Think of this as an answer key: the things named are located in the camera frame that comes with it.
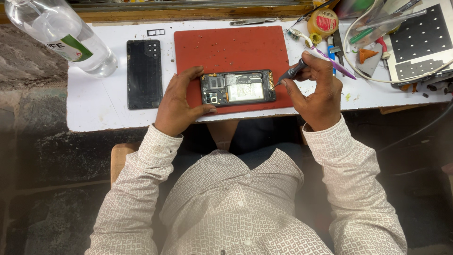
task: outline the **white desk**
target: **white desk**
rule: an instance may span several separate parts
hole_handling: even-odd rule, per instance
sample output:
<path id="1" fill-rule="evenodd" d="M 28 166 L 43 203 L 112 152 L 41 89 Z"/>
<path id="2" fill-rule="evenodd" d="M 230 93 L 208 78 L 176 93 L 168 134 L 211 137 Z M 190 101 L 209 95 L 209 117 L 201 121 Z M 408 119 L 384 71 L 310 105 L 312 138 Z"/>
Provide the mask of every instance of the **white desk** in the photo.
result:
<path id="1" fill-rule="evenodd" d="M 289 28 L 294 21 L 266 23 L 260 26 L 282 26 Z M 339 29 L 344 36 L 350 22 L 340 21 Z M 134 39 L 158 39 L 161 42 L 162 79 L 164 90 L 173 75 L 176 73 L 173 32 L 180 30 L 220 29 L 230 28 L 229 21 L 177 21 L 168 23 L 154 23 L 141 25 L 113 25 L 92 26 L 94 32 L 115 53 L 120 64 L 118 69 L 107 78 L 93 78 L 85 74 L 75 65 L 70 64 L 67 84 L 67 125 L 74 132 L 88 132 L 105 129 L 145 127 L 155 121 L 157 109 L 129 110 L 127 108 L 127 83 L 126 83 L 126 41 Z M 146 36 L 147 29 L 165 29 L 165 35 Z M 308 35 L 306 22 L 300 22 L 296 29 Z M 295 64 L 302 52 L 306 49 L 304 40 L 298 42 L 285 34 L 286 49 L 289 64 Z M 318 49 L 327 51 L 325 40 L 318 45 Z M 345 61 L 346 68 L 351 67 Z M 418 93 L 402 92 L 391 87 L 389 83 L 376 83 L 362 78 L 352 80 L 337 76 L 343 82 L 342 110 L 377 108 L 385 106 L 436 103 L 451 100 L 451 95 L 444 95 L 443 91 L 431 92 L 427 88 L 417 88 Z M 389 80 L 390 75 L 378 65 L 374 78 Z M 314 91 L 315 82 L 304 81 L 298 83 L 303 94 L 309 95 Z M 262 110 L 244 113 L 219 114 L 201 117 L 197 121 L 217 121 L 236 118 L 257 118 L 264 116 L 277 116 L 282 114 L 296 114 L 293 107 L 272 110 Z"/>

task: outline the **rubber mat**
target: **rubber mat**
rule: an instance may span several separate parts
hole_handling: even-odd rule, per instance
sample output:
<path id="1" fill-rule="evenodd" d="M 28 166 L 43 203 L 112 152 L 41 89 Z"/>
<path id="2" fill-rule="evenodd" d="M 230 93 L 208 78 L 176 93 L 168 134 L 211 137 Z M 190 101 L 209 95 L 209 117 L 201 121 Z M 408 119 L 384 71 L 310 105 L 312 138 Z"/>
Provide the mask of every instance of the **rubber mat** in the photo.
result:
<path id="1" fill-rule="evenodd" d="M 203 65 L 206 74 L 270 69 L 275 84 L 289 68 L 281 26 L 177 31 L 174 44 L 178 73 L 197 65 Z M 277 86 L 275 94 L 274 102 L 217 107 L 217 112 L 293 106 L 284 86 Z M 190 82 L 187 102 L 192 108 L 202 104 L 199 79 Z"/>

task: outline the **person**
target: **person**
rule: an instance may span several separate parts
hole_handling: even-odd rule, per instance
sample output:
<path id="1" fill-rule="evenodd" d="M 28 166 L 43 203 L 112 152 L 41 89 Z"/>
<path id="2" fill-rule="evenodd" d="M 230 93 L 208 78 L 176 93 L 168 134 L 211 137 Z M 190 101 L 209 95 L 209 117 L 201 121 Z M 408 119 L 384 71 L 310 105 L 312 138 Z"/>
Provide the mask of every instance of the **person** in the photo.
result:
<path id="1" fill-rule="evenodd" d="M 306 121 L 304 136 L 323 166 L 334 221 L 329 233 L 336 254 L 406 254 L 407 244 L 394 208 L 376 175 L 373 149 L 354 140 L 340 113 L 342 83 L 332 64 L 308 52 L 308 65 L 295 79 L 316 80 L 304 96 L 284 79 L 294 108 Z M 99 210 L 86 255 L 157 254 L 151 217 L 159 183 L 173 171 L 172 160 L 198 117 L 215 113 L 212 104 L 190 108 L 186 88 L 203 74 L 189 68 L 170 80 L 156 121 L 126 164 Z M 178 179 L 160 214 L 168 229 L 162 254 L 332 254 L 313 229 L 294 217 L 294 195 L 303 182 L 294 161 L 276 149 L 254 169 L 226 151 L 199 159 Z"/>

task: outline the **white patterned shirt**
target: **white patterned shirt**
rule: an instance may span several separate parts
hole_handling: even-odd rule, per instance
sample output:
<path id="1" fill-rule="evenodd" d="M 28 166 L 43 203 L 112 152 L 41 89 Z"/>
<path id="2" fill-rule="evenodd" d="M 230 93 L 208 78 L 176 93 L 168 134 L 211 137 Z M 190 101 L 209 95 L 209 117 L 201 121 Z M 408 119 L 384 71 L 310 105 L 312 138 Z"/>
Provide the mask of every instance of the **white patterned shirt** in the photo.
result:
<path id="1" fill-rule="evenodd" d="M 406 254 L 398 217 L 375 178 L 375 151 L 351 137 L 343 117 L 319 132 L 306 124 L 304 136 L 324 169 L 335 254 Z M 105 197 L 86 255 L 157 254 L 150 226 L 158 184 L 173 171 L 181 141 L 149 127 Z M 303 181 L 279 149 L 253 170 L 226 151 L 213 151 L 184 172 L 165 201 L 162 254 L 332 254 L 294 217 L 294 195 Z"/>

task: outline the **plastic water bottle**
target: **plastic water bottle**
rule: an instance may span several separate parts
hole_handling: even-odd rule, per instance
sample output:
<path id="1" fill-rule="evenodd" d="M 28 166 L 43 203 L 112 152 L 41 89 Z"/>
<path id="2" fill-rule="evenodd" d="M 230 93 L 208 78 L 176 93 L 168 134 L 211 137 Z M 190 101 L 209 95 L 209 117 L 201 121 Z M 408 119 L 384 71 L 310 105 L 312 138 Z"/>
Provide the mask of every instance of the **plastic water bottle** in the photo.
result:
<path id="1" fill-rule="evenodd" d="M 7 0 L 11 22 L 49 49 L 95 77 L 112 74 L 113 52 L 65 0 Z"/>

